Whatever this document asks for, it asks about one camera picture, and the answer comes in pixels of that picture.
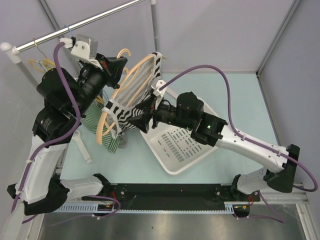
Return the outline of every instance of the wooden hanger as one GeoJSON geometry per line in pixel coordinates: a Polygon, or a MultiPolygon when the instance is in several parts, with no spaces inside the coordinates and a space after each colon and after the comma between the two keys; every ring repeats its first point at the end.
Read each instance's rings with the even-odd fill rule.
{"type": "MultiPolygon", "coordinates": [[[[121,91],[123,91],[125,88],[129,87],[134,79],[137,77],[137,74],[142,66],[142,64],[144,64],[146,61],[148,61],[149,59],[154,58],[155,56],[153,54],[149,54],[146,57],[144,57],[140,62],[138,62],[131,70],[130,72],[124,77],[124,79],[120,82],[120,87],[118,89],[116,89],[113,94],[112,94],[112,98],[115,99],[115,97],[117,96],[117,94],[121,91]],[[129,76],[131,74],[133,74],[132,79],[125,85],[124,83],[127,81],[127,79],[129,78],[129,76]]],[[[152,75],[153,75],[153,69],[151,70],[151,74],[147,77],[147,79],[144,81],[144,83],[141,85],[141,87],[138,89],[138,91],[134,94],[134,96],[129,100],[129,102],[126,104],[126,107],[129,107],[130,104],[135,100],[135,98],[137,97],[137,95],[141,92],[141,90],[145,87],[145,85],[149,82],[149,80],[151,79],[152,75]]],[[[102,136],[107,135],[111,129],[115,126],[115,122],[113,122],[111,125],[109,125],[106,121],[108,116],[108,113],[105,111],[102,111],[102,114],[100,116],[100,120],[98,122],[97,125],[97,129],[96,129],[96,135],[95,135],[95,140],[98,144],[102,144],[102,136]]]]}

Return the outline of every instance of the zebra striped cloth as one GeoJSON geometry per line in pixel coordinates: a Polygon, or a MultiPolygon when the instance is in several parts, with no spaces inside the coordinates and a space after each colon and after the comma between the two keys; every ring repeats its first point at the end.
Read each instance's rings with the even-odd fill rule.
{"type": "MultiPolygon", "coordinates": [[[[85,117],[81,118],[83,125],[90,130],[93,134],[96,134],[98,122],[102,112],[103,104],[93,102],[88,110],[85,112],[85,117]]],[[[119,146],[119,138],[114,139],[112,134],[109,132],[107,135],[102,137],[102,144],[108,149],[108,151],[114,154],[119,146]]]]}
{"type": "Polygon", "coordinates": [[[115,98],[109,99],[104,108],[104,111],[108,113],[106,118],[108,124],[111,125],[115,122],[115,127],[111,129],[112,136],[115,139],[126,131],[136,128],[134,125],[128,123],[127,119],[142,113],[143,110],[136,109],[135,106],[150,96],[149,90],[151,89],[152,83],[161,79],[162,54],[160,52],[153,52],[150,55],[153,55],[153,58],[148,59],[140,66],[136,78],[131,85],[119,92],[115,98]]]}

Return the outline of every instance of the metal rod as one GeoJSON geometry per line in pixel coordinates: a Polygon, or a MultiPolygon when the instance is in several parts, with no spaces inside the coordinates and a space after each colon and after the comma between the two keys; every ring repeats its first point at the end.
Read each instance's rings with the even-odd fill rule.
{"type": "Polygon", "coordinates": [[[160,43],[159,43],[159,33],[158,33],[156,1],[155,0],[150,1],[150,3],[151,3],[151,16],[152,16],[152,26],[153,26],[154,49],[156,52],[159,52],[160,43]]]}
{"type": "Polygon", "coordinates": [[[291,20],[293,19],[295,13],[297,12],[297,9],[299,8],[299,6],[301,5],[301,2],[303,0],[295,0],[288,13],[286,14],[278,32],[276,33],[268,51],[266,52],[266,54],[264,55],[263,57],[263,60],[258,68],[258,70],[256,71],[256,74],[257,76],[260,76],[261,75],[261,72],[264,70],[267,62],[269,61],[270,57],[272,56],[275,48],[277,47],[280,39],[282,38],[282,36],[284,35],[284,32],[286,31],[287,27],[289,26],[289,24],[291,23],[291,20]]]}
{"type": "MultiPolygon", "coordinates": [[[[57,31],[60,29],[60,26],[52,12],[52,10],[50,9],[50,6],[48,5],[46,0],[37,0],[37,2],[40,5],[40,8],[42,9],[44,15],[46,16],[48,22],[50,23],[50,25],[52,26],[54,31],[57,31]]],[[[63,48],[63,51],[66,55],[66,57],[68,58],[68,60],[72,63],[72,66],[75,70],[76,73],[80,73],[81,67],[79,66],[79,63],[76,59],[72,58],[72,56],[70,55],[70,48],[63,48]]]]}
{"type": "MultiPolygon", "coordinates": [[[[129,8],[129,7],[131,7],[131,6],[135,5],[135,4],[138,4],[138,3],[143,2],[143,1],[144,0],[134,0],[134,1],[131,1],[131,2],[125,3],[125,4],[121,5],[121,6],[117,6],[117,7],[113,8],[111,10],[107,10],[107,11],[101,12],[101,13],[99,13],[97,15],[94,15],[94,16],[91,16],[91,17],[86,18],[84,20],[81,20],[79,22],[73,23],[73,24],[69,25],[69,28],[70,28],[70,30],[76,30],[78,28],[81,28],[81,27],[83,27],[85,25],[91,24],[91,23],[93,23],[93,22],[95,22],[97,20],[105,18],[105,17],[107,17],[107,16],[109,16],[111,14],[115,14],[115,13],[117,13],[117,12],[123,10],[123,9],[129,8]]],[[[45,43],[45,42],[47,42],[47,41],[49,41],[51,39],[54,39],[54,38],[57,38],[57,37],[59,37],[59,36],[61,36],[63,34],[66,34],[67,32],[69,32],[69,29],[67,27],[59,29],[59,30],[54,31],[52,33],[49,33],[47,35],[41,36],[38,39],[36,39],[35,41],[32,40],[30,42],[26,42],[26,43],[24,43],[24,44],[22,44],[20,46],[17,46],[17,47],[15,47],[15,50],[18,51],[19,53],[21,53],[21,52],[23,52],[25,50],[33,48],[35,46],[35,43],[37,45],[43,44],[43,43],[45,43]]]]}
{"type": "Polygon", "coordinates": [[[37,1],[39,3],[40,7],[42,8],[43,13],[45,14],[46,18],[48,19],[49,23],[53,27],[53,29],[55,31],[60,29],[59,24],[58,24],[55,16],[53,15],[53,12],[51,11],[47,1],[46,0],[37,0],[37,1]]]}

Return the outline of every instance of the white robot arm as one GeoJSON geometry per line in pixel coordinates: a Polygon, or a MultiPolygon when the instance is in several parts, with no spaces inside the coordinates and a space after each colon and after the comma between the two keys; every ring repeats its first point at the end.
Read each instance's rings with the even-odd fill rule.
{"type": "Polygon", "coordinates": [[[136,106],[143,113],[129,119],[129,123],[144,133],[148,133],[150,121],[152,128],[159,122],[184,128],[191,131],[191,138],[198,143],[231,150],[264,166],[235,176],[233,195],[250,195],[267,187],[283,193],[292,191],[297,165],[288,158],[298,160],[299,147],[272,145],[241,132],[224,119],[204,112],[204,103],[192,92],[177,96],[176,106],[166,104],[163,97],[167,83],[160,82],[164,81],[154,84],[150,97],[136,106]]]}
{"type": "Polygon", "coordinates": [[[57,68],[46,72],[37,86],[37,91],[44,97],[44,108],[36,116],[32,128],[29,160],[19,182],[7,189],[14,198],[12,211],[20,199],[26,216],[53,212],[67,200],[98,195],[110,185],[100,174],[64,180],[59,179],[55,170],[80,124],[80,117],[85,116],[105,86],[119,87],[118,82],[128,60],[97,53],[98,42],[83,35],[74,39],[63,38],[61,42],[67,48],[73,47],[71,54],[80,59],[83,68],[75,80],[55,59],[57,68]]]}

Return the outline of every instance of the laundry basket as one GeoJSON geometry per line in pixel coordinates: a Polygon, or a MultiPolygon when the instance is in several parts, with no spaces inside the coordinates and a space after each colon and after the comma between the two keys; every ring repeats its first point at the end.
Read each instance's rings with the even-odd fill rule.
{"type": "MultiPolygon", "coordinates": [[[[165,97],[168,95],[174,100],[178,97],[169,88],[166,90],[165,97]]],[[[206,102],[204,102],[204,111],[217,116],[206,102]]],[[[186,129],[162,122],[159,122],[158,126],[152,129],[152,120],[149,125],[149,132],[145,134],[141,131],[141,134],[168,174],[181,173],[217,149],[217,147],[202,145],[194,141],[190,137],[191,131],[186,129]]]]}

